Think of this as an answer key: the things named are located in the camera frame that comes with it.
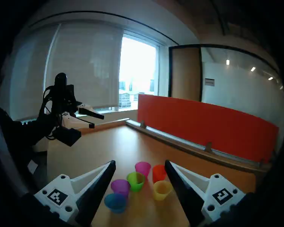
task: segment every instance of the pink plastic cup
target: pink plastic cup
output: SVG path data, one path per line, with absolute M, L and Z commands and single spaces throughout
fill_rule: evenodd
M 151 165 L 148 162 L 138 162 L 135 165 L 135 169 L 136 172 L 142 173 L 145 178 L 147 178 L 151 169 Z
M 121 194 L 125 198 L 128 197 L 128 194 L 130 192 L 130 184 L 127 180 L 119 179 L 115 180 L 111 183 L 111 189 L 116 194 Z

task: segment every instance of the red partition panel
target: red partition panel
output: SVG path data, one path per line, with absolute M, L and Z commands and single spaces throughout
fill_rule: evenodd
M 138 122 L 248 160 L 268 162 L 278 127 L 237 110 L 197 101 L 139 95 Z

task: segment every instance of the glass wall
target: glass wall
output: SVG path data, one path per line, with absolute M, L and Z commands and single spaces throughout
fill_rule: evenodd
M 223 106 L 273 123 L 284 138 L 284 90 L 278 73 L 258 58 L 234 50 L 202 47 L 202 102 Z M 214 86 L 205 83 L 214 80 Z

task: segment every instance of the window blind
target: window blind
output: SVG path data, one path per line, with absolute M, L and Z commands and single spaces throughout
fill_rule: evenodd
M 94 23 L 62 24 L 48 60 L 46 87 L 67 75 L 78 101 L 93 107 L 117 106 L 123 30 Z
M 9 90 L 9 115 L 13 120 L 38 116 L 43 94 L 48 49 L 57 25 L 35 31 L 14 47 Z

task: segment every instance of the table surface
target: table surface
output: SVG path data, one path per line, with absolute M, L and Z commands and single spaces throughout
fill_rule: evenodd
M 60 174 L 70 178 L 80 176 L 111 160 L 116 161 L 112 178 L 126 179 L 135 171 L 134 165 L 147 161 L 152 166 L 170 161 L 205 177 L 220 173 L 243 192 L 253 192 L 256 178 L 252 173 L 231 169 L 187 154 L 159 142 L 128 126 L 119 126 L 82 136 L 72 147 L 55 140 L 50 141 L 47 157 L 48 182 Z M 126 211 L 113 214 L 104 204 L 104 198 L 112 193 L 109 187 L 92 221 L 93 227 L 110 226 L 179 226 L 189 223 L 181 204 L 173 191 L 164 201 L 152 196 L 152 173 L 140 192 L 130 192 Z

